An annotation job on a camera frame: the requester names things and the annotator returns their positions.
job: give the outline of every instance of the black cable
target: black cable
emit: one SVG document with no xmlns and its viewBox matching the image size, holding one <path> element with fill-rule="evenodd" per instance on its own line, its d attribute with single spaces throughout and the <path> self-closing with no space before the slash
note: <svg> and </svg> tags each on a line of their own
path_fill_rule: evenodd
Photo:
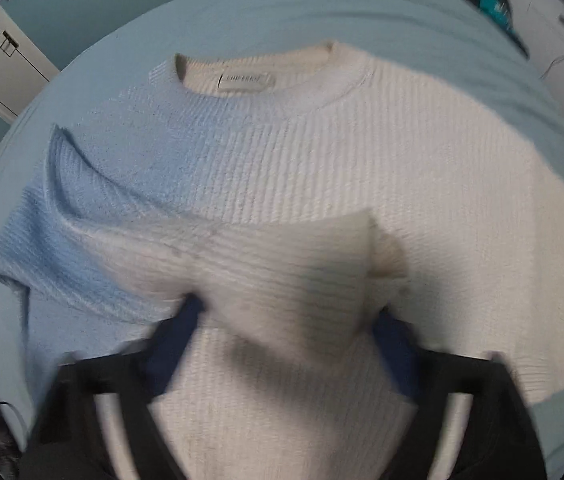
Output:
<svg viewBox="0 0 564 480">
<path fill-rule="evenodd" d="M 564 56 L 556 57 L 556 58 L 551 62 L 551 64 L 549 65 L 549 68 L 547 68 L 547 69 L 544 71 L 544 73 L 540 76 L 540 79 L 544 79 L 544 78 L 548 75 L 549 71 L 550 71 L 555 65 L 557 65 L 557 64 L 559 64 L 559 63 L 561 63 L 561 62 L 563 62 L 563 61 L 564 61 Z"/>
<path fill-rule="evenodd" d="M 19 410 L 13 406 L 10 402 L 6 402 L 5 400 L 0 400 L 0 406 L 9 406 L 11 410 L 15 413 L 17 420 L 19 421 L 20 426 L 22 427 L 22 431 L 24 432 L 24 437 L 28 434 L 28 429 L 26 428 L 26 423 L 24 422 L 24 417 Z"/>
</svg>

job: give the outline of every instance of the light blue bed sheet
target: light blue bed sheet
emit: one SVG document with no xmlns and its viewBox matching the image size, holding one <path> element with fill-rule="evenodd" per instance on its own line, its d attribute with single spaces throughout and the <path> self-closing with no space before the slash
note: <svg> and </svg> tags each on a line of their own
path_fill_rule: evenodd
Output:
<svg viewBox="0 0 564 480">
<path fill-rule="evenodd" d="M 238 57 L 324 39 L 462 89 L 535 143 L 564 179 L 564 118 L 556 103 L 506 36 L 463 0 L 174 0 L 82 53 L 13 124 L 0 144 L 0 229 L 41 160 L 53 123 L 78 121 L 176 52 Z M 146 330 L 0 284 L 0 400 L 31 420 L 30 392 L 39 398 L 64 352 L 110 353 Z"/>
</svg>

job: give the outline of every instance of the clothing label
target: clothing label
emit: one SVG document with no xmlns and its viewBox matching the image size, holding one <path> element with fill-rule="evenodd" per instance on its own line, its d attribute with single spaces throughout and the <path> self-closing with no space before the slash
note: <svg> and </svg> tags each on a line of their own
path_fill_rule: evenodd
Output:
<svg viewBox="0 0 564 480">
<path fill-rule="evenodd" d="M 224 72 L 217 81 L 217 89 L 224 92 L 261 92 L 273 86 L 271 74 L 258 72 Z"/>
</svg>

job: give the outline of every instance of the knit sweater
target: knit sweater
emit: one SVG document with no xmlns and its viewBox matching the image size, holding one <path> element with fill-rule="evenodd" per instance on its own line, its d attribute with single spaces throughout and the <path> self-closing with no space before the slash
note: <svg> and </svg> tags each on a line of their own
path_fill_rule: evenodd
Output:
<svg viewBox="0 0 564 480">
<path fill-rule="evenodd" d="M 119 128 L 128 143 L 108 140 Z M 172 304 L 130 286 L 132 266 L 107 274 L 113 255 L 72 236 L 74 222 L 132 233 L 157 211 L 296 224 L 368 209 L 401 240 L 411 294 L 394 308 L 425 346 L 502 352 L 529 402 L 564 387 L 564 183 L 444 82 L 342 44 L 178 56 L 70 131 L 79 150 L 54 144 L 0 234 L 0 275 L 150 322 Z M 411 407 L 364 333 L 324 372 L 209 319 L 153 412 L 193 480 L 375 480 Z"/>
</svg>

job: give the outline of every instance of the mattress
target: mattress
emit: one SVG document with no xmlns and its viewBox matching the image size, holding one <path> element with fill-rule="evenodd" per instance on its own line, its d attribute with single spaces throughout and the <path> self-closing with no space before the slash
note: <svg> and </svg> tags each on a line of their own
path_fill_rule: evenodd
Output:
<svg viewBox="0 0 564 480">
<path fill-rule="evenodd" d="M 447 81 L 533 142 L 564 179 L 557 104 L 508 38 L 463 0 L 174 0 L 82 53 L 13 124 L 0 144 L 0 228 L 43 158 L 52 125 L 79 121 L 174 53 L 253 56 L 324 39 Z M 104 354 L 145 332 L 0 284 L 0 400 L 31 420 L 64 352 Z"/>
</svg>

